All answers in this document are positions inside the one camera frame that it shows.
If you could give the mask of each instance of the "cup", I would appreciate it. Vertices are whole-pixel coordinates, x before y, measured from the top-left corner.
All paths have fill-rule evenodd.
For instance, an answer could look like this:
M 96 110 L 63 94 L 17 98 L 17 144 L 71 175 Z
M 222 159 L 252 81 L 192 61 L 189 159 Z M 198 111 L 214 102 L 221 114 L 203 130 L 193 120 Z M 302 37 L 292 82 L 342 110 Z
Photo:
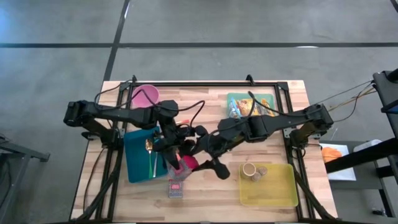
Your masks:
M 256 173 L 256 166 L 251 163 L 247 162 L 242 166 L 242 175 L 246 178 L 251 178 Z
M 144 90 L 148 98 L 153 103 L 156 104 L 159 102 L 159 90 L 153 85 L 141 85 L 135 88 L 134 91 L 132 92 L 132 96 L 134 96 L 139 90 Z M 141 91 L 131 100 L 132 106 L 136 108 L 150 107 L 152 106 L 152 103 L 148 100 L 148 98 L 146 97 L 144 92 Z

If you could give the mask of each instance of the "concrete floor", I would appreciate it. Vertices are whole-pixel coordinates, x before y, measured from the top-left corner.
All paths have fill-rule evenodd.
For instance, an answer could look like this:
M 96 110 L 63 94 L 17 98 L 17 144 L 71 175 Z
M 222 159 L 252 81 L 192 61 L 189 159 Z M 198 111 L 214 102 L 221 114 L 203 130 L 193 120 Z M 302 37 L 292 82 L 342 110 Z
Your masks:
M 123 0 L 0 2 L 0 43 L 112 42 Z M 389 0 L 135 0 L 121 42 L 398 42 L 398 13 Z M 68 219 L 87 142 L 66 127 L 67 102 L 92 100 L 110 49 L 0 49 L 0 133 L 51 152 L 32 161 L 10 223 Z M 111 80 L 305 80 L 311 103 L 398 67 L 398 48 L 119 49 Z M 327 101 L 327 106 L 355 95 Z M 388 139 L 377 95 L 324 136 Z M 351 106 L 332 112 L 340 119 Z M 369 214 L 377 192 L 335 191 L 345 220 L 396 222 Z

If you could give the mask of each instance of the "pink cup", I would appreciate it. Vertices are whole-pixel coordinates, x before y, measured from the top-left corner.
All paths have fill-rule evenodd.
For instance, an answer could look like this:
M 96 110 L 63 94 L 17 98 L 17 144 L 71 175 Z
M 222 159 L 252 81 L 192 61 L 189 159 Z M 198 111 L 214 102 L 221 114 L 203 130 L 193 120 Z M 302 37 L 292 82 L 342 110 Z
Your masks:
M 134 89 L 132 92 L 132 96 L 134 96 L 139 90 L 144 90 L 150 100 L 152 100 L 155 104 L 159 102 L 159 90 L 153 85 L 141 85 Z M 152 103 L 148 100 L 143 91 L 137 94 L 132 100 L 132 106 L 136 108 L 147 108 L 152 106 Z

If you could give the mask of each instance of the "butcher block tabletop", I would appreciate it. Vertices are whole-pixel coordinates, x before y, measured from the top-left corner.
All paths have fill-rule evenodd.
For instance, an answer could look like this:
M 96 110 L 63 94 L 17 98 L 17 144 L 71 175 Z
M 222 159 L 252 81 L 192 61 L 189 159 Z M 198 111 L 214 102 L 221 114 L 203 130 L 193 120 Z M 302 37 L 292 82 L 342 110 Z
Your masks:
M 289 84 L 290 98 L 294 111 L 309 106 L 305 85 L 302 80 L 283 81 Z M 104 82 L 102 91 L 116 87 L 120 82 Z M 179 108 L 188 107 L 199 100 L 205 100 L 206 105 L 195 118 L 193 126 L 203 125 L 208 132 L 216 129 L 221 119 L 226 118 L 227 94 L 247 93 L 272 94 L 275 101 L 275 90 L 266 86 L 170 86 L 158 87 L 160 101 L 175 100 Z M 118 97 L 118 89 L 101 95 L 99 104 L 114 106 Z M 285 97 L 282 94 L 284 111 L 287 111 Z M 179 112 L 176 121 L 191 119 L 199 106 Z M 98 121 L 109 127 L 106 120 Z M 127 126 L 127 132 L 137 130 L 133 125 Z M 77 218 L 83 213 L 83 197 L 91 170 L 101 152 L 100 140 L 90 141 L 81 170 L 71 218 Z M 86 207 L 98 193 L 103 176 L 106 150 L 102 153 L 95 173 L 91 180 L 86 197 Z M 116 153 L 113 155 L 114 166 Z M 209 159 L 209 155 L 201 152 L 195 156 L 199 163 Z M 119 184 L 114 208 L 114 222 L 294 222 L 297 215 L 294 207 L 257 207 L 244 206 L 239 201 L 239 165 L 245 162 L 262 162 L 286 164 L 284 141 L 280 131 L 275 132 L 264 142 L 255 144 L 242 143 L 231 152 L 224 154 L 220 161 L 227 165 L 231 175 L 226 180 L 217 178 L 213 170 L 194 172 L 183 183 L 183 198 L 169 198 L 169 180 L 159 177 L 154 180 L 131 184 L 127 177 L 126 158 L 123 158 Z M 306 148 L 304 157 L 305 168 L 311 191 L 326 210 L 337 217 L 335 203 L 318 146 Z M 103 216 L 108 213 L 110 190 L 104 199 Z M 300 190 L 300 201 L 304 217 L 307 216 L 305 198 Z

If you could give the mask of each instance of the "yellow tray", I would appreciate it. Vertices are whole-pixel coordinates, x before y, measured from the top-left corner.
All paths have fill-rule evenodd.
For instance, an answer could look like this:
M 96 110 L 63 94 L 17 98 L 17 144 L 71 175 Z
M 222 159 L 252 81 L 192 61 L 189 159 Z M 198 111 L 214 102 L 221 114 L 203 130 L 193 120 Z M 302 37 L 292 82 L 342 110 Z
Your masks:
M 243 205 L 295 207 L 299 203 L 293 167 L 290 164 L 254 163 L 268 172 L 257 182 L 242 175 L 239 166 L 239 194 Z

